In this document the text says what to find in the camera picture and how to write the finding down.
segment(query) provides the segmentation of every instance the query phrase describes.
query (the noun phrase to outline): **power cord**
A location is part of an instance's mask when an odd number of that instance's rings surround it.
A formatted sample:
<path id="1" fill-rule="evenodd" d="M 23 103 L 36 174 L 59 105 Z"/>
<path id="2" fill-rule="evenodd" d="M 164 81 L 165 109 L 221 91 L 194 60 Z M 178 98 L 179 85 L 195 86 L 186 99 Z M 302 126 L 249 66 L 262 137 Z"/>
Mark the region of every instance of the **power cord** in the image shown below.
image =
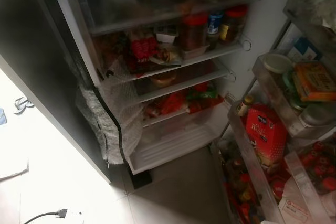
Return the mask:
<path id="1" fill-rule="evenodd" d="M 67 215 L 67 211 L 68 211 L 67 209 L 62 209 L 62 210 L 59 210 L 57 212 L 46 212 L 44 214 L 37 215 L 37 216 L 31 218 L 29 221 L 25 222 L 24 224 L 28 224 L 28 223 L 32 222 L 33 220 L 36 220 L 37 218 L 40 218 L 40 217 L 46 216 L 46 215 L 58 215 L 59 218 L 64 219 L 65 216 Z"/>

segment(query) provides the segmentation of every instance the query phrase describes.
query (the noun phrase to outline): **open refrigerator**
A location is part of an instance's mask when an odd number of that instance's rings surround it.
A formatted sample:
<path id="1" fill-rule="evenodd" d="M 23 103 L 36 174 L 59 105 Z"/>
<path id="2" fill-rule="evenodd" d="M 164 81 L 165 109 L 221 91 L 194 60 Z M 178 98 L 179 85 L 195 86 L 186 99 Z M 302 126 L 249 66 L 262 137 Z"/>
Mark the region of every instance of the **open refrigerator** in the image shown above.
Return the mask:
<path id="1" fill-rule="evenodd" d="M 295 40 L 304 34 L 324 55 L 321 61 L 332 68 L 335 63 L 333 43 L 336 35 L 330 29 L 310 24 L 307 17 L 301 17 L 299 14 L 302 14 L 302 10 L 295 10 L 299 6 L 296 0 L 57 1 L 80 52 L 81 58 L 76 63 L 84 69 L 82 75 L 88 80 L 85 87 L 81 87 L 82 94 L 88 98 L 90 96 L 85 94 L 91 92 L 91 98 L 102 104 L 102 113 L 110 118 L 111 125 L 104 125 L 105 129 L 108 131 L 115 127 L 117 132 L 112 137 L 117 138 L 115 141 L 118 145 L 100 143 L 105 148 L 105 152 L 102 152 L 107 162 L 108 148 L 112 148 L 121 153 L 122 161 L 127 164 L 131 175 L 136 176 L 212 144 L 215 166 L 220 177 L 225 180 L 219 151 L 223 151 L 228 138 L 235 139 L 258 198 L 256 204 L 264 219 L 286 223 L 236 111 L 237 101 L 244 94 L 252 92 L 259 101 L 275 109 L 291 135 L 292 141 L 288 144 L 285 161 L 300 188 L 313 223 L 331 223 L 296 152 L 302 145 L 328 138 L 334 125 L 314 127 L 308 131 L 298 121 L 298 116 L 291 113 L 289 103 L 272 75 L 263 67 L 260 57 L 271 50 L 290 49 Z M 153 29 L 175 25 L 187 15 L 238 5 L 248 5 L 245 27 L 239 39 L 231 44 L 217 43 L 213 50 L 196 57 L 185 57 L 178 66 L 132 72 L 123 57 L 115 58 L 107 66 L 101 51 L 97 49 L 97 40 L 104 36 L 130 34 L 135 28 Z M 178 78 L 168 86 L 153 84 L 155 76 L 171 74 L 173 71 L 177 72 Z M 190 91 L 202 83 L 215 87 L 224 101 L 195 113 L 179 109 L 143 119 L 143 111 L 154 99 Z M 295 144 L 298 137 L 299 146 Z M 238 223 L 239 214 L 237 217 L 237 211 L 233 209 L 235 206 L 229 203 L 230 196 L 225 186 L 223 190 L 230 220 Z"/>

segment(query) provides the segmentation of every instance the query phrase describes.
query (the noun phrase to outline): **refrigerator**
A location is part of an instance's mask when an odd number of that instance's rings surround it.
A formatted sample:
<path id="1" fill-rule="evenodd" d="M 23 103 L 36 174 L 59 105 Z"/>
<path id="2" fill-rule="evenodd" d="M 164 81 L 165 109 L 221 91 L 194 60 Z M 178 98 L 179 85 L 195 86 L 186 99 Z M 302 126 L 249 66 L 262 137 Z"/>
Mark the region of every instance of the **refrigerator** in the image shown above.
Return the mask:
<path id="1" fill-rule="evenodd" d="M 274 50 L 288 51 L 305 35 L 323 53 L 321 61 L 330 69 L 335 66 L 330 35 L 325 35 L 325 29 L 316 25 L 309 26 L 298 15 L 302 10 L 299 12 L 298 5 L 291 1 L 37 0 L 56 41 L 65 52 L 66 64 L 63 62 L 59 70 L 67 73 L 72 85 L 69 87 L 70 81 L 63 77 L 64 86 L 60 83 L 58 88 L 71 90 L 71 96 L 66 99 L 72 103 L 69 114 L 76 114 L 73 120 L 78 129 L 83 128 L 79 131 L 87 132 L 70 134 L 74 144 L 103 176 L 108 177 L 108 164 L 125 163 L 135 188 L 151 182 L 151 169 L 211 145 L 230 221 L 247 223 L 241 221 L 239 211 L 230 202 L 222 171 L 220 152 L 228 139 L 235 139 L 265 219 L 285 223 L 236 108 L 246 94 L 252 93 L 259 102 L 273 106 L 292 138 L 307 138 L 305 145 L 332 134 L 334 125 L 307 132 L 298 123 L 297 115 L 290 115 L 288 119 L 283 114 L 288 102 L 282 99 L 272 76 L 260 64 L 260 56 Z M 188 15 L 238 5 L 248 6 L 239 39 L 227 45 L 217 43 L 213 50 L 183 58 L 178 66 L 131 73 L 123 57 L 114 58 L 107 66 L 102 51 L 97 48 L 97 41 L 111 34 L 129 35 L 135 29 L 168 26 L 181 22 L 181 18 Z M 166 87 L 153 85 L 151 78 L 155 75 L 172 71 L 183 77 Z M 143 119 L 143 111 L 153 99 L 202 83 L 211 83 L 223 102 L 196 113 L 179 109 Z M 64 118 L 57 121 L 68 125 Z M 285 158 L 288 169 L 300 188 L 313 223 L 331 223 L 296 153 L 299 148 L 301 146 L 289 145 Z"/>

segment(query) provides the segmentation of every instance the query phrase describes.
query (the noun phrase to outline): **tile floor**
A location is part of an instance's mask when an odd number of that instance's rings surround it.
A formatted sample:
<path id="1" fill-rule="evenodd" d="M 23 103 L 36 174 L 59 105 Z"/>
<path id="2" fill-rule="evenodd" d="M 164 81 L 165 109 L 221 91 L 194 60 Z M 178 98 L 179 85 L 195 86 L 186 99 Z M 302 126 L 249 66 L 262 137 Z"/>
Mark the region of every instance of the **tile floor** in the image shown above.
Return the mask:
<path id="1" fill-rule="evenodd" d="M 0 71 L 1 86 L 4 80 Z M 20 96 L 17 88 L 13 96 Z M 81 210 L 85 224 L 229 223 L 207 147 L 153 169 L 153 183 L 137 190 L 124 166 L 111 166 L 109 185 L 37 108 L 18 119 L 10 112 L 13 97 L 0 101 L 29 156 L 29 172 L 0 181 L 0 223 L 23 224 L 61 208 Z M 34 222 L 42 223 L 68 224 L 54 216 Z"/>

